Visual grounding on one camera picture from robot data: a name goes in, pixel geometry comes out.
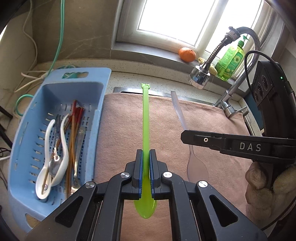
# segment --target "yellow sponge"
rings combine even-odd
[[[199,64],[203,64],[205,62],[205,59],[204,58],[198,58],[198,62],[199,62]],[[218,74],[217,70],[215,69],[213,64],[210,65],[209,72],[210,72],[210,74],[212,74],[214,76],[216,76]]]

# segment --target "metal spoon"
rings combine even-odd
[[[56,123],[54,127],[54,148],[53,148],[53,155],[50,158],[50,162],[48,165],[48,171],[49,174],[52,177],[55,177],[57,174],[57,171],[59,170],[59,167],[62,163],[62,158],[57,153],[57,141],[59,139],[59,135],[57,134],[57,131],[60,129],[60,123],[61,123],[61,116],[56,116]]]
[[[172,96],[172,101],[173,101],[173,106],[175,108],[175,111],[179,117],[179,120],[181,121],[181,124],[184,128],[184,130],[189,130],[188,126],[186,124],[177,94],[175,91],[171,91],[171,96]],[[189,145],[189,160],[187,164],[187,177],[188,180],[192,183],[196,183],[198,181],[208,181],[209,179],[209,174],[207,172],[207,167],[205,164],[199,160],[193,151],[193,146]]]
[[[76,147],[76,157],[75,157],[75,165],[74,165],[74,180],[73,180],[73,184],[71,187],[71,194],[76,192],[81,187],[79,180],[77,178],[77,170],[78,170],[78,160],[80,157],[80,152],[81,152],[81,148],[82,148],[82,144],[83,144],[85,131],[86,131],[85,127],[82,126],[82,127],[80,127],[78,134],[77,134],[77,147]]]

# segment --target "windowsill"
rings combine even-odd
[[[196,60],[191,63],[186,63],[180,59],[178,54],[167,50],[126,42],[115,42],[111,49],[110,57],[113,59],[154,64],[188,74],[192,71],[195,65],[199,65],[198,61]],[[216,76],[212,77],[214,84],[219,85],[225,89],[229,89],[234,83],[234,80],[228,80],[228,82],[226,82]],[[245,96],[245,92],[240,89],[237,89],[236,94],[242,97]]]

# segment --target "gray tile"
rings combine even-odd
[[[118,0],[66,1],[58,59],[109,58],[117,5]],[[60,0],[35,0],[32,25],[38,62],[52,61],[59,42]]]

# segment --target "window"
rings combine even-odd
[[[175,53],[189,47],[197,53],[197,58],[206,58],[229,31],[229,26],[250,27],[262,38],[271,14],[272,8],[263,0],[125,0],[117,41]],[[252,46],[250,38],[245,51]],[[223,48],[218,57],[226,51],[227,47]]]

